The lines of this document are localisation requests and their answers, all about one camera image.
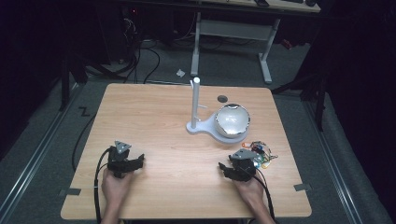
stand base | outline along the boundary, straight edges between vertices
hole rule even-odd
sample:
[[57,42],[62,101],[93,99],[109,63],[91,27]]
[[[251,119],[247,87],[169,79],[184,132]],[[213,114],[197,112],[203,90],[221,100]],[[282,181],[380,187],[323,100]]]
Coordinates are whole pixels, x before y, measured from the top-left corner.
[[191,121],[187,123],[186,129],[189,133],[191,134],[197,134],[197,133],[208,133],[212,135],[212,137],[219,142],[223,144],[235,144],[242,142],[248,135],[248,131],[245,133],[241,133],[239,136],[235,138],[227,138],[221,135],[217,130],[216,127],[214,126],[214,120],[215,120],[216,113],[210,116],[209,119],[205,121],[197,121],[195,129],[191,127]]

light wood surface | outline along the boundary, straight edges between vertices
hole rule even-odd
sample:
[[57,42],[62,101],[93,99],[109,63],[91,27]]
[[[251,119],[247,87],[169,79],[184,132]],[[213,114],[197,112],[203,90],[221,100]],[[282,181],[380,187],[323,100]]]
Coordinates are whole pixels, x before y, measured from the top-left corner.
[[[244,142],[263,141],[278,155],[262,169],[276,216],[309,216],[311,207],[305,192],[293,187],[302,180],[271,92],[265,88],[201,86],[199,104],[208,108],[198,109],[200,119],[223,106],[219,95],[226,95],[228,103],[243,105],[249,112],[251,124]],[[94,172],[100,156],[115,140],[132,145],[130,159],[146,155],[143,169],[135,172],[122,218],[251,217],[232,181],[218,166],[222,162],[231,167],[228,155],[241,143],[223,145],[205,133],[189,134],[186,124],[191,120],[191,102],[190,86],[110,84],[71,183],[70,188],[81,189],[81,193],[66,197],[62,217],[95,219]],[[99,192],[103,211],[105,198]]]
[[[257,7],[257,4],[254,0],[202,0],[202,2],[207,3],[220,3],[220,4],[230,4],[237,6],[245,6],[245,7]],[[300,12],[320,12],[320,7],[318,4],[315,4],[313,7],[307,6],[305,3],[292,3],[281,0],[266,0],[269,7],[271,9],[280,9],[280,10],[290,10],[290,11],[300,11]]]

person's right arm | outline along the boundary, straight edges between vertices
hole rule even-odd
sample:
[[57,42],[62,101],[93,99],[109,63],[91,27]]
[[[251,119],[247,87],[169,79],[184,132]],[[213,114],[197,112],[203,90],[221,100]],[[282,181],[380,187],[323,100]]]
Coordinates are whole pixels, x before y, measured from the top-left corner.
[[253,213],[253,216],[260,224],[275,223],[262,200],[263,187],[259,181],[251,178],[247,182],[233,180],[233,183],[238,189],[242,200],[245,202],[250,211]]

white bowl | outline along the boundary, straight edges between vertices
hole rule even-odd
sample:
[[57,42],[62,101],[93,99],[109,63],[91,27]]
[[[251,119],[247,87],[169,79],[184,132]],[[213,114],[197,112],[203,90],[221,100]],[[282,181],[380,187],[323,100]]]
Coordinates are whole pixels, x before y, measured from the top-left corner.
[[235,138],[248,130],[250,115],[241,105],[223,106],[215,116],[216,130],[227,138]]

white cylindrical object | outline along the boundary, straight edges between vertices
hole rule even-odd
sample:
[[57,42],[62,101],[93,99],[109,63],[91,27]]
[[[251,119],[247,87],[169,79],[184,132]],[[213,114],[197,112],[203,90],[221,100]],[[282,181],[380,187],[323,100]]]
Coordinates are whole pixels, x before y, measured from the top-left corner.
[[199,99],[199,86],[200,78],[195,77],[192,82],[192,111],[191,111],[191,127],[196,128],[197,124],[197,109],[198,109],[198,99]]

